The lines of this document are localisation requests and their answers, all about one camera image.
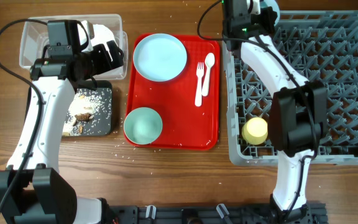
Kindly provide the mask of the light blue bowl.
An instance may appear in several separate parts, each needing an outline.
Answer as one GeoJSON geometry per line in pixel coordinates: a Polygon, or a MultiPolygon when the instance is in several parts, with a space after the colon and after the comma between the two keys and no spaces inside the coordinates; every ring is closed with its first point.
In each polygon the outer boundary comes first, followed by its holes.
{"type": "Polygon", "coordinates": [[[277,13],[277,18],[275,20],[274,25],[277,26],[280,20],[280,8],[276,0],[261,0],[260,1],[260,8],[272,7],[273,11],[277,13]]]}

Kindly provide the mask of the white paper napkin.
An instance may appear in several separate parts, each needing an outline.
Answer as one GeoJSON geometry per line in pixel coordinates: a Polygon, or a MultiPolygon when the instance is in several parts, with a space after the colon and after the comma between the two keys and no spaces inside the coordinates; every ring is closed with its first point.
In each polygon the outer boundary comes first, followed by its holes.
{"type": "Polygon", "coordinates": [[[99,25],[99,24],[93,25],[93,30],[94,30],[94,38],[91,40],[92,46],[94,47],[98,44],[103,44],[112,61],[111,53],[109,51],[107,42],[115,41],[113,32],[110,29],[108,29],[106,26],[99,25]]]}

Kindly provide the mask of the food scraps and rice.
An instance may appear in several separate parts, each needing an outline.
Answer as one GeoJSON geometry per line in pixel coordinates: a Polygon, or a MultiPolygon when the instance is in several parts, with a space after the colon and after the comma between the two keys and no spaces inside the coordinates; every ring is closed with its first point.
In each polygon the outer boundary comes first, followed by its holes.
{"type": "Polygon", "coordinates": [[[112,89],[79,88],[72,101],[62,136],[105,136],[111,132],[112,89]]]}

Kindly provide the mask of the white plastic spoon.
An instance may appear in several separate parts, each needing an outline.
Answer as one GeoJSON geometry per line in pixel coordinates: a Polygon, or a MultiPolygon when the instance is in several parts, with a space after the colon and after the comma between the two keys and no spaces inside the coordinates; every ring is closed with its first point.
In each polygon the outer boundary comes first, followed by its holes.
{"type": "Polygon", "coordinates": [[[215,56],[214,56],[214,54],[212,52],[210,52],[206,56],[204,64],[206,66],[206,73],[205,73],[205,77],[204,77],[204,83],[203,83],[203,86],[202,86],[201,94],[202,94],[202,96],[208,96],[211,69],[215,64],[215,56]]]}

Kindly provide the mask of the light blue plate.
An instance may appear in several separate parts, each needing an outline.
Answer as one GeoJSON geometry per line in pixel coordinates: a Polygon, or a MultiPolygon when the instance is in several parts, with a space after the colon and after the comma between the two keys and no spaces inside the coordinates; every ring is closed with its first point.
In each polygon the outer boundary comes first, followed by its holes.
{"type": "Polygon", "coordinates": [[[151,34],[135,47],[133,63],[147,80],[166,82],[179,76],[187,63],[184,44],[170,34],[151,34]]]}

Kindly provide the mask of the white plastic fork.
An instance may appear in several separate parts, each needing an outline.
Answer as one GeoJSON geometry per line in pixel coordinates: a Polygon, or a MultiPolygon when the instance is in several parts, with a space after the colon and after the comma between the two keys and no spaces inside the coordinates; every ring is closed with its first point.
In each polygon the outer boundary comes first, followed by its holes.
{"type": "Polygon", "coordinates": [[[204,75],[204,64],[203,62],[198,62],[196,68],[196,76],[197,76],[197,86],[196,86],[196,94],[195,94],[195,106],[200,107],[202,105],[202,78],[204,75]]]}

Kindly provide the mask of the mint green bowl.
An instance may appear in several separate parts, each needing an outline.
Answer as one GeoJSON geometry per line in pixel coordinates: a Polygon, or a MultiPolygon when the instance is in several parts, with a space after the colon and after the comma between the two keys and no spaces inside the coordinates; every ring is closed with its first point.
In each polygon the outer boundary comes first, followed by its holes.
{"type": "Polygon", "coordinates": [[[152,108],[140,107],[131,111],[124,121],[124,133],[134,144],[153,143],[161,135],[163,121],[152,108]]]}

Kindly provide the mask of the yellow plastic cup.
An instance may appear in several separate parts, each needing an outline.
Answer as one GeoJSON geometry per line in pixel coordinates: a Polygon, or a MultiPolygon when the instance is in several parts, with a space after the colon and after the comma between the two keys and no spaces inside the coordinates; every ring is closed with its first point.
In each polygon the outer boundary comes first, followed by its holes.
{"type": "Polygon", "coordinates": [[[262,144],[267,139],[267,136],[268,124],[263,118],[251,118],[242,127],[242,137],[248,144],[262,144]]]}

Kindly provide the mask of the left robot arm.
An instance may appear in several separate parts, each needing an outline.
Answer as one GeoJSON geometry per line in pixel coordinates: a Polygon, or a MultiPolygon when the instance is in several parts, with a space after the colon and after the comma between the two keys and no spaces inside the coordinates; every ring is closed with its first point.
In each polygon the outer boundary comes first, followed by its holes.
{"type": "Polygon", "coordinates": [[[7,223],[118,223],[104,198],[78,197],[59,174],[65,118],[79,88],[97,89],[96,75],[123,66],[123,51],[104,25],[46,23],[48,44],[30,68],[24,127],[0,170],[0,217],[7,223]]]}

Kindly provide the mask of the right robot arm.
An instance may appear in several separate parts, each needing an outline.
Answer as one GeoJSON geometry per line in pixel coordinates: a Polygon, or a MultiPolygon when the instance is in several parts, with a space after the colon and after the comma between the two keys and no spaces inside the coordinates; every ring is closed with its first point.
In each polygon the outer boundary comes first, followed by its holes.
{"type": "Polygon", "coordinates": [[[273,44],[277,13],[258,1],[221,1],[227,49],[257,74],[272,96],[269,138],[278,151],[271,219],[290,223],[306,216],[306,180],[327,131],[327,93],[287,62],[273,44]]]}

